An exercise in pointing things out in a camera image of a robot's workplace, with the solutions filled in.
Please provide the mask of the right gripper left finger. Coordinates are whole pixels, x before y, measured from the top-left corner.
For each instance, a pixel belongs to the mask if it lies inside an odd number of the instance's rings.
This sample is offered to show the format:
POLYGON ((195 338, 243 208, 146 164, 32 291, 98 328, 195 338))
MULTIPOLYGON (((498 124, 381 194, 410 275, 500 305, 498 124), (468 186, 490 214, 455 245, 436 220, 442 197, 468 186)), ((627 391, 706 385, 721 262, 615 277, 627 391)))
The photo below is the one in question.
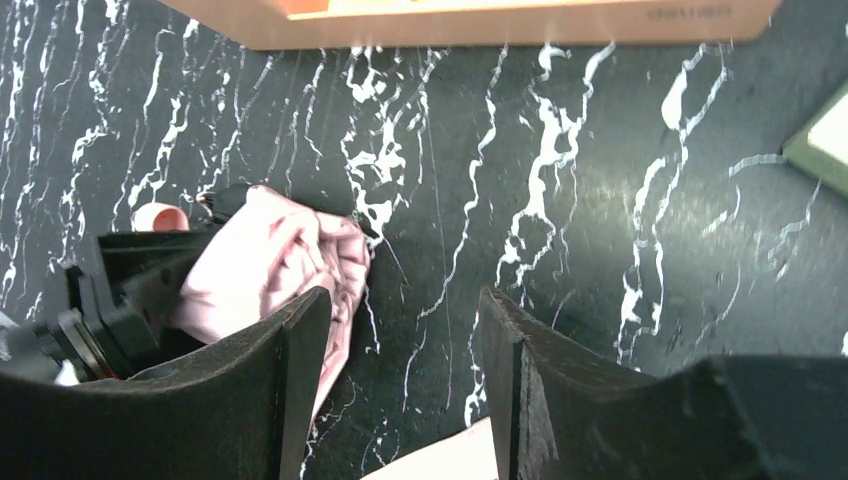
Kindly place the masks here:
POLYGON ((331 321, 315 287, 127 380, 1 379, 5 479, 295 479, 331 321))

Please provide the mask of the black pink folding umbrella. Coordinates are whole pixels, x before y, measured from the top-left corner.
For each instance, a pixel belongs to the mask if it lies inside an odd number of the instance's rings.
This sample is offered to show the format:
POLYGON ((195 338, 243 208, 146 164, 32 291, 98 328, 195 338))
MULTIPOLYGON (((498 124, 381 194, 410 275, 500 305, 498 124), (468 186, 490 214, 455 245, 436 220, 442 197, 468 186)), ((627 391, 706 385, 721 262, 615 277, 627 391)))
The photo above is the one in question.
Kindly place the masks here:
MULTIPOLYGON (((320 286, 330 294, 331 322, 310 427, 349 355, 355 311, 370 270, 361 227, 313 210, 263 185, 236 184, 202 196, 210 220, 223 222, 181 282, 166 325, 212 344, 264 319, 320 286)), ((180 208, 151 202, 132 217, 136 232, 189 232, 180 208)), ((497 479, 486 417, 464 431, 390 461, 363 479, 497 479)))

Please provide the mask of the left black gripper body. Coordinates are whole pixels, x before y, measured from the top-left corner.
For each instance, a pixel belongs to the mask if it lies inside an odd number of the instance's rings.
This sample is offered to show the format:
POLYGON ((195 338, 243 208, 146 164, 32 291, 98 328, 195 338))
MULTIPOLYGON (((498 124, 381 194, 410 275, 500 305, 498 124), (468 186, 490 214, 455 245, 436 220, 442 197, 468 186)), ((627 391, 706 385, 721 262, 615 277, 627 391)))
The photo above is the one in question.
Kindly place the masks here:
POLYGON ((188 231, 98 237, 93 268, 64 265, 64 304, 29 325, 2 330, 2 373, 50 382, 68 366, 80 382, 127 379, 200 348, 170 319, 212 237, 188 231))

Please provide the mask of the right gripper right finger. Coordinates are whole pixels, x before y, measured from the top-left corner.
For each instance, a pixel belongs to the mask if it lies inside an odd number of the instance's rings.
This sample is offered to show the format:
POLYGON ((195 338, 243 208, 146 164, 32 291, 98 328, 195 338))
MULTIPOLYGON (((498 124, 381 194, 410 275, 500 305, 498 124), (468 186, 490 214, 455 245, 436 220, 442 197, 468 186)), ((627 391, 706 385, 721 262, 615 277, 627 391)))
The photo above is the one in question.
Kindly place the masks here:
POLYGON ((663 378, 607 360, 508 296, 478 303, 502 479, 843 479, 843 357, 709 357, 663 378))

